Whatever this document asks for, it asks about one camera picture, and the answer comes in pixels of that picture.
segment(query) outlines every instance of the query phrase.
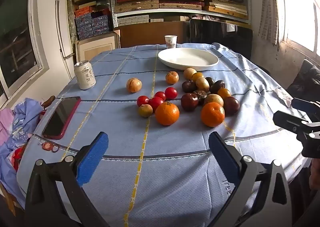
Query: metal screw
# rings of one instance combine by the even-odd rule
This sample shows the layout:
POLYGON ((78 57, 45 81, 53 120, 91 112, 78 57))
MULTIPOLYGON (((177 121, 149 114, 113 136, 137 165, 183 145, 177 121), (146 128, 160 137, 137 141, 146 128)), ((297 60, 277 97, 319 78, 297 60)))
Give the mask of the metal screw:
POLYGON ((73 156, 71 156, 71 155, 66 156, 66 157, 64 158, 64 161, 65 161, 65 162, 71 162, 71 161, 73 161, 73 156))
POLYGON ((273 161, 273 164, 275 164, 276 166, 281 166, 281 162, 280 162, 280 160, 274 160, 273 161))
POLYGON ((245 162, 251 162, 251 161, 252 161, 252 158, 251 158, 250 156, 244 156, 244 157, 243 157, 243 160, 244 160, 245 162))
POLYGON ((41 160, 41 159, 36 161, 36 165, 37 165, 37 166, 41 166, 42 163, 43 163, 43 160, 41 160))

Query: cherry tomato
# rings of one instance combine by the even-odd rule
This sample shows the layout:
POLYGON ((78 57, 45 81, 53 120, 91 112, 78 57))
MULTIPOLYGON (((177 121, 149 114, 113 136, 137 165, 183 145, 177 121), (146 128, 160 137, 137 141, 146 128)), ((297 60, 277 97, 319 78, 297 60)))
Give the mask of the cherry tomato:
POLYGON ((178 92, 174 87, 168 87, 164 93, 168 99, 175 99, 178 96, 178 92))
POLYGON ((165 96, 165 94, 164 94, 162 91, 157 92, 157 93, 155 94, 155 97, 160 97, 160 98, 162 98, 164 101, 165 101, 165 99, 166 99, 166 96, 165 96))
POLYGON ((141 105, 146 105, 149 102, 149 97, 145 95, 141 95, 137 99, 137 105, 140 107, 141 105))
POLYGON ((162 98, 160 98, 160 97, 154 97, 154 98, 151 98, 150 100, 149 100, 149 105, 151 105, 151 107, 152 107, 152 110, 153 110, 153 112, 155 113, 156 112, 156 109, 158 108, 158 106, 160 105, 160 104, 162 104, 163 103, 163 99, 162 98))

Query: tablecloth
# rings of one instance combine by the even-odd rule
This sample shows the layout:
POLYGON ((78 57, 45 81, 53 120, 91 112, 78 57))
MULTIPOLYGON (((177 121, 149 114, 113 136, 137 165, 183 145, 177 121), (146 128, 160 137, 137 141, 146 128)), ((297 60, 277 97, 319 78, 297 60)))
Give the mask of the tablecloth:
MULTIPOLYGON (((23 155, 17 179, 26 193, 32 168, 37 159, 46 163, 75 155, 84 145, 104 131, 109 148, 90 182, 83 186, 87 196, 111 227, 205 227, 218 213, 234 188, 209 150, 208 136, 217 131, 225 142, 242 155, 261 163, 279 159, 288 180, 298 172, 304 158, 296 136, 272 122, 273 113, 281 110, 300 118, 306 114, 287 108, 275 93, 279 84, 238 53, 220 44, 182 44, 207 50, 219 62, 205 77, 224 80, 226 88, 240 102, 237 115, 226 117, 216 128, 200 120, 201 108, 187 113, 181 109, 183 71, 173 85, 178 97, 172 101, 180 109, 179 120, 168 127, 159 125, 153 116, 137 113, 136 99, 164 91, 165 75, 172 71, 157 54, 165 45, 135 46, 102 52, 91 60, 96 85, 79 89, 76 79, 64 88, 42 118, 23 155), (138 93, 129 94, 128 79, 142 81, 138 93), (62 98, 80 96, 82 101, 61 140, 57 153, 39 145, 42 131, 62 98)), ((73 219, 77 219, 61 185, 62 200, 73 219)), ((257 186, 246 209, 252 205, 257 186)))

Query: metal shelf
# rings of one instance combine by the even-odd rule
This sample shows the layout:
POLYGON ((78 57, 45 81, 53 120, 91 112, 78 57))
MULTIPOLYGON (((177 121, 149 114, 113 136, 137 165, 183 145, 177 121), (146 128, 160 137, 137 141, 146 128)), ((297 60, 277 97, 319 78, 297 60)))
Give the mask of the metal shelf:
POLYGON ((216 12, 209 12, 209 11, 203 11, 203 10, 193 10, 193 9, 178 9, 178 8, 159 8, 159 9, 146 9, 146 10, 137 10, 137 11, 130 11, 130 12, 123 12, 115 14, 116 17, 122 17, 122 16, 130 16, 130 15, 136 15, 136 14, 149 14, 149 13, 189 13, 189 14, 204 14, 204 15, 214 15, 219 16, 227 19, 236 20, 239 22, 245 22, 249 23, 248 20, 241 19, 238 17, 234 17, 232 15, 227 14, 221 14, 216 12))

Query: paper cup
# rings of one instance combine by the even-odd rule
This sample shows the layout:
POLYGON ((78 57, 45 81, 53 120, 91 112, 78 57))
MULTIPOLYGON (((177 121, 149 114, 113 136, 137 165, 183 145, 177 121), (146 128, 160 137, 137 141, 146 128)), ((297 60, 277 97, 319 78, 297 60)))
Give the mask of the paper cup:
POLYGON ((177 45, 177 37, 175 35, 166 35, 165 38, 165 44, 167 45, 167 49, 175 48, 177 45))

